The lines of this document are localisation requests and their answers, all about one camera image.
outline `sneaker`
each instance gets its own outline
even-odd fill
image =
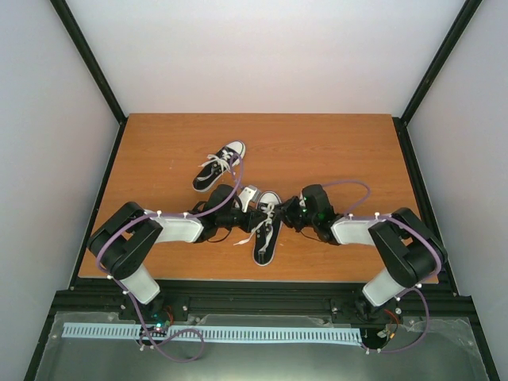
[[[267,214],[267,219],[256,227],[256,245],[252,252],[254,261],[260,266],[267,266],[275,256],[275,246],[279,237],[282,220],[273,213],[276,205],[282,203],[275,192],[264,192],[256,208]]]
[[[203,169],[192,182],[194,190],[197,192],[208,191],[224,172],[231,171],[229,162],[234,153],[238,153],[243,159],[245,155],[245,144],[238,140],[233,141],[222,147],[215,155],[208,155],[206,157],[208,161],[200,165]],[[239,163],[240,161],[236,159],[233,166]]]

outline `gray floor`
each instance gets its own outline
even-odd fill
[[[487,380],[471,329],[459,323],[433,321],[421,345],[396,355],[367,356],[359,347],[335,344],[208,344],[203,357],[189,364],[140,352],[135,341],[59,339],[52,333],[37,380]],[[387,348],[418,335],[400,327]],[[166,350],[189,356],[198,344],[175,342]]]

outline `white backdrop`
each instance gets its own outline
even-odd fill
[[[461,294],[508,379],[508,2],[483,2],[410,123]]]
[[[400,116],[463,0],[68,0],[126,113]]]
[[[0,13],[0,379],[67,288],[118,124],[49,1]]]

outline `wooden table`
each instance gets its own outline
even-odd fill
[[[313,183],[359,179],[371,197],[355,215],[417,211],[390,115],[381,114],[131,114],[98,212],[98,228],[127,201],[164,212],[189,210],[210,192],[192,189],[198,165],[232,140],[246,143],[244,185],[284,200]],[[233,184],[229,174],[223,183]],[[364,195],[357,185],[327,188],[336,211]],[[219,230],[215,239],[226,231]],[[312,229],[306,233],[314,236]],[[252,259],[253,240],[234,229],[219,244],[157,244],[145,265],[159,279],[365,282],[383,263],[373,247],[332,246],[283,227],[273,262]],[[79,276],[103,276],[87,252]]]

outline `shoelace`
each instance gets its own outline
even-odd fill
[[[264,220],[262,220],[262,222],[260,222],[253,230],[251,230],[251,235],[248,236],[247,239],[237,242],[236,244],[246,244],[247,242],[249,242],[251,240],[251,238],[254,236],[254,234],[256,234],[257,229],[261,229],[263,224],[267,224],[267,227],[270,229],[270,231],[268,232],[268,234],[266,236],[266,240],[264,242],[263,247],[260,248],[260,250],[258,251],[259,253],[261,253],[261,252],[264,253],[266,251],[268,245],[270,244],[270,239],[271,239],[271,236],[273,235],[273,227],[271,226],[271,224],[273,222],[272,218],[273,218],[273,214],[274,214],[274,208],[275,208],[275,204],[273,202],[269,202],[266,206],[262,205],[260,207],[260,209],[262,212],[265,212],[267,214],[267,217]]]
[[[199,165],[199,167],[206,167],[208,164],[214,163],[214,164],[218,164],[221,166],[222,172],[230,171],[229,161],[231,160],[232,156],[233,156],[233,154],[231,152],[228,152],[225,149],[223,149],[221,151],[221,157],[219,157],[217,155],[208,155],[206,157],[208,159],[208,161]],[[214,167],[212,167],[212,171],[208,176],[198,177],[197,179],[198,179],[198,181],[207,180],[214,174],[214,172],[215,172]]]

